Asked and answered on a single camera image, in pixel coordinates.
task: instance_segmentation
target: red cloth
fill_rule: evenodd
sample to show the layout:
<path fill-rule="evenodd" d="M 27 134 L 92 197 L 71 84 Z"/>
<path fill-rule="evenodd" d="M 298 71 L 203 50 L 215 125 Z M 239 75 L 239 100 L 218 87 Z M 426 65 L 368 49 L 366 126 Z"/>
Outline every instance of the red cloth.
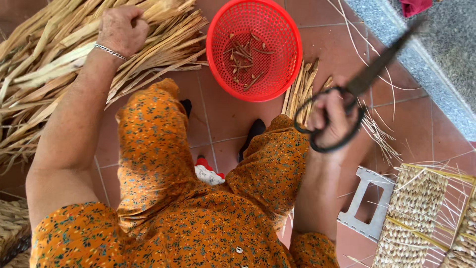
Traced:
<path fill-rule="evenodd" d="M 433 0 L 400 0 L 405 18 L 417 15 L 431 7 Z"/>
<path fill-rule="evenodd" d="M 207 170 L 213 171 L 213 168 L 208 165 L 208 161 L 205 158 L 199 158 L 197 159 L 197 164 L 196 165 L 202 165 L 204 166 Z M 216 173 L 218 176 L 220 176 L 222 179 L 225 179 L 225 174 L 223 173 Z"/>

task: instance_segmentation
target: hand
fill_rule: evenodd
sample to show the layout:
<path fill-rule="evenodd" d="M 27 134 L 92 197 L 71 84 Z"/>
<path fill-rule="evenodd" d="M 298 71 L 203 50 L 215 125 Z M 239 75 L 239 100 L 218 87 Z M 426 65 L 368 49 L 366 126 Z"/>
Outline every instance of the hand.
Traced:
<path fill-rule="evenodd" d="M 97 44 L 124 57 L 136 53 L 147 38 L 149 25 L 142 20 L 143 11 L 134 6 L 106 9 L 99 24 Z"/>
<path fill-rule="evenodd" d="M 329 94 L 320 95 L 314 103 L 314 107 L 308 121 L 309 129 L 323 129 L 326 126 L 325 114 L 329 118 L 326 129 L 314 141 L 318 146 L 328 147 L 340 142 L 353 128 L 357 120 L 357 107 L 346 114 L 344 98 L 338 90 L 331 90 Z M 318 157 L 326 164 L 341 164 L 347 154 L 348 144 L 337 151 L 321 154 L 309 148 L 311 159 Z"/>

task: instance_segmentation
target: silver bracelet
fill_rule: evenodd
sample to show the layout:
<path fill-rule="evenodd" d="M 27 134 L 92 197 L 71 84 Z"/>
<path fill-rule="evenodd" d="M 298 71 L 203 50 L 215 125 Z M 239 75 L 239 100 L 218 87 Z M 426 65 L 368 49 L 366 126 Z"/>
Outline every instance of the silver bracelet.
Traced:
<path fill-rule="evenodd" d="M 123 60 L 123 61 L 127 61 L 127 58 L 126 58 L 126 57 L 122 56 L 121 54 L 119 54 L 119 53 L 117 53 L 117 52 L 114 52 L 114 51 L 110 50 L 109 48 L 107 48 L 107 47 L 105 47 L 105 46 L 101 46 L 100 44 L 95 44 L 94 47 L 95 47 L 95 48 L 100 48 L 100 49 L 102 49 L 102 50 L 104 50 L 104 51 L 106 51 L 106 52 L 109 52 L 110 54 L 112 54 L 112 55 L 114 55 L 114 56 L 120 58 L 120 59 Z"/>

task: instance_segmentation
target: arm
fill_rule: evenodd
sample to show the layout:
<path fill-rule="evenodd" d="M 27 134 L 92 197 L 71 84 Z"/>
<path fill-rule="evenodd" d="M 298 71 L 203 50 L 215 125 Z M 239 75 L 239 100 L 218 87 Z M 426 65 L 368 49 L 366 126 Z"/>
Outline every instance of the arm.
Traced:
<path fill-rule="evenodd" d="M 123 7 L 104 12 L 98 44 L 129 57 L 144 43 L 148 25 L 137 20 L 142 11 Z M 27 175 L 30 221 L 36 225 L 56 209 L 97 201 L 91 164 L 104 106 L 120 58 L 94 48 L 72 87 L 51 115 Z"/>
<path fill-rule="evenodd" d="M 344 137 L 353 126 L 357 116 L 354 110 L 350 116 L 344 111 L 343 99 L 337 90 L 322 96 L 308 122 L 309 127 L 322 129 L 325 125 L 324 112 L 329 116 L 329 126 L 317 138 L 317 144 L 335 144 Z M 306 159 L 306 174 L 296 197 L 294 208 L 294 226 L 291 243 L 295 237 L 306 233 L 320 233 L 336 243 L 337 186 L 341 164 L 348 151 L 348 145 L 336 152 L 320 154 L 309 148 Z"/>

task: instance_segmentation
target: tile floor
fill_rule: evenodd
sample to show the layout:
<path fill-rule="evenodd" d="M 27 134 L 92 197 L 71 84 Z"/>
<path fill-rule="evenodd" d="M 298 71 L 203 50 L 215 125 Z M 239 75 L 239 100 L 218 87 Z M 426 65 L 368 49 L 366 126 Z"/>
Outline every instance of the tile floor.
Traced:
<path fill-rule="evenodd" d="M 47 0 L 0 0 L 0 28 L 8 36 L 11 31 L 46 4 Z M 197 0 L 198 7 L 209 21 L 227 0 Z M 333 75 L 337 81 L 350 79 L 365 61 L 376 56 L 367 43 L 351 27 L 356 50 L 349 38 L 344 19 L 328 3 L 327 0 L 277 0 L 284 7 L 299 27 L 303 42 L 304 60 L 313 62 L 316 57 L 321 59 L 319 71 L 314 81 L 314 88 L 320 88 L 324 81 Z M 337 0 L 331 0 L 338 6 Z M 368 30 L 364 23 L 352 12 L 345 3 L 344 11 L 349 20 L 368 38 L 377 51 L 384 46 Z M 414 89 L 419 85 L 399 63 L 389 66 L 393 83 L 401 88 Z M 252 122 L 261 118 L 269 125 L 270 121 L 280 113 L 283 96 L 265 103 L 247 103 L 237 100 L 215 82 L 210 70 L 204 68 L 192 72 L 169 72 L 165 77 L 172 78 L 181 88 L 181 98 L 192 101 L 193 109 L 189 121 L 188 141 L 194 158 L 205 155 L 210 165 L 219 172 L 228 173 L 236 164 L 236 155 L 245 140 L 245 135 Z M 450 166 L 458 166 L 468 174 L 476 175 L 475 143 L 466 141 L 459 131 L 449 122 L 441 110 L 422 89 L 404 91 L 395 89 L 395 104 L 391 87 L 385 82 L 376 81 L 371 90 L 363 97 L 367 106 L 382 117 L 377 120 L 382 129 L 397 140 L 391 142 L 406 163 L 418 161 L 448 162 Z M 91 168 L 95 178 L 95 192 L 103 202 L 117 207 L 120 200 L 119 182 L 117 179 L 117 162 L 119 143 L 117 140 L 117 123 L 115 112 L 125 104 L 124 97 L 114 103 L 104 115 L 100 131 L 96 161 Z M 357 165 L 386 173 L 392 170 L 398 161 L 385 163 L 379 148 L 370 137 L 361 131 L 352 142 L 346 166 L 339 178 L 338 202 L 342 211 L 346 211 L 357 188 L 359 179 L 355 176 Z M 28 165 L 15 166 L 0 179 L 0 189 L 5 193 L 25 196 L 25 176 Z M 0 198 L 11 196 L 0 192 Z M 369 200 L 376 201 L 379 197 L 377 187 L 369 189 L 366 195 Z M 357 216 L 369 219 L 375 207 L 365 206 Z M 285 231 L 283 241 L 289 244 L 290 224 Z M 349 255 L 370 265 L 373 260 L 376 244 L 359 235 L 357 232 L 338 224 L 337 255 L 343 268 L 358 267 L 344 255 Z"/>

